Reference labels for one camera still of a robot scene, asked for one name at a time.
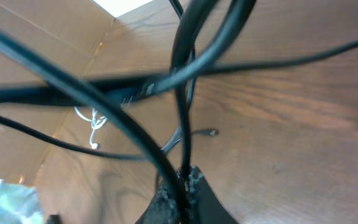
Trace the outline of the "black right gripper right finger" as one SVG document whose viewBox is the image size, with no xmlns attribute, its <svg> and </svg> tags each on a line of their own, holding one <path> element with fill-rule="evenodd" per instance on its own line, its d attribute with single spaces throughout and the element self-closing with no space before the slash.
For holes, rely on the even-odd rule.
<svg viewBox="0 0 358 224">
<path fill-rule="evenodd" d="M 190 223 L 238 224 L 223 207 L 197 166 L 191 166 L 188 176 L 188 199 L 190 203 Z"/>
</svg>

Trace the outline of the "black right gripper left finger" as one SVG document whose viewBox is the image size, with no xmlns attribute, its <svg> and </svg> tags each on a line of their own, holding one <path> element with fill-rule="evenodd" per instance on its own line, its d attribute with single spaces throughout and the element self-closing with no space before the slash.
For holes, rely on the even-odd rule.
<svg viewBox="0 0 358 224">
<path fill-rule="evenodd" d="M 172 199 L 168 190 L 160 184 L 145 212 L 135 224 L 179 224 L 180 212 L 177 204 Z"/>
</svg>

